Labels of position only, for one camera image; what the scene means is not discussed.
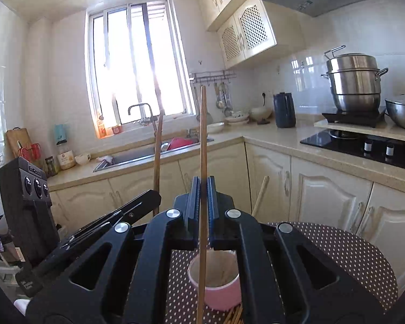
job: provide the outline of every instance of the pink cup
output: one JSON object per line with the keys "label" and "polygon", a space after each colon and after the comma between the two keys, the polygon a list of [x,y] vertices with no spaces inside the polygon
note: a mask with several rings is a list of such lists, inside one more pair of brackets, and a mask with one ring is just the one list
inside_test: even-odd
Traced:
{"label": "pink cup", "polygon": [[[189,264],[187,275],[198,289],[200,255]],[[204,302],[217,311],[227,311],[241,302],[237,257],[232,251],[207,250]]]}

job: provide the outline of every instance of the window pane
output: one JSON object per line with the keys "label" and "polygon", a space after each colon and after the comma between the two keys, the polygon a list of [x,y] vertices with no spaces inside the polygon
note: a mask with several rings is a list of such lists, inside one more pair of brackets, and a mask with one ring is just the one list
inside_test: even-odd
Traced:
{"label": "window pane", "polygon": [[97,90],[104,116],[104,125],[105,127],[111,127],[116,125],[116,120],[111,102],[110,77],[105,64],[104,17],[93,20],[93,48]]}
{"label": "window pane", "polygon": [[[144,28],[143,8],[132,6],[131,8],[132,40],[136,61],[136,72],[143,102],[150,103],[154,115],[159,114],[159,104],[154,92],[153,73],[150,66],[149,51],[147,49],[146,30]],[[148,108],[145,108],[146,116],[150,116]]]}
{"label": "window pane", "polygon": [[147,4],[147,10],[156,77],[161,90],[165,114],[182,113],[183,101],[165,4],[164,2],[150,2]]}
{"label": "window pane", "polygon": [[130,54],[127,10],[108,13],[108,47],[110,52],[110,91],[115,92],[122,123],[141,118],[139,108],[127,113],[128,108],[138,103],[135,75]]}

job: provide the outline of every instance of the utensil rack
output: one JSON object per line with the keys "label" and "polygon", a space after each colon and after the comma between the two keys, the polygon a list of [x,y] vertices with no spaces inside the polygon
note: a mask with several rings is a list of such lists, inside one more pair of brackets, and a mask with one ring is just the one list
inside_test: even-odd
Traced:
{"label": "utensil rack", "polygon": [[210,82],[219,82],[237,77],[234,71],[212,71],[201,73],[189,73],[189,81],[191,83],[210,84]]}

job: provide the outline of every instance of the window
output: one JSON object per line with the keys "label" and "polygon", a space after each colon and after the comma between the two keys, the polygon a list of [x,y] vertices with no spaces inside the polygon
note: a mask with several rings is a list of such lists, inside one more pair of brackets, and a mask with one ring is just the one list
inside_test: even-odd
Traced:
{"label": "window", "polygon": [[149,118],[148,106],[128,114],[141,102],[154,115],[160,108],[166,116],[192,113],[168,0],[111,8],[90,16],[89,23],[92,100],[106,128]]}

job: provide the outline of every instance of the gas stove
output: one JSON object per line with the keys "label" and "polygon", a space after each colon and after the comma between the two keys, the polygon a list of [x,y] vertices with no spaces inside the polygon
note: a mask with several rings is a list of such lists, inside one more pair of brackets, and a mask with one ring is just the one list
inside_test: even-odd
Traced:
{"label": "gas stove", "polygon": [[405,169],[405,141],[341,130],[324,130],[300,143]]}
{"label": "gas stove", "polygon": [[370,126],[375,128],[380,121],[384,120],[385,106],[371,112],[343,112],[337,108],[329,108],[322,115],[329,123],[346,123]]}

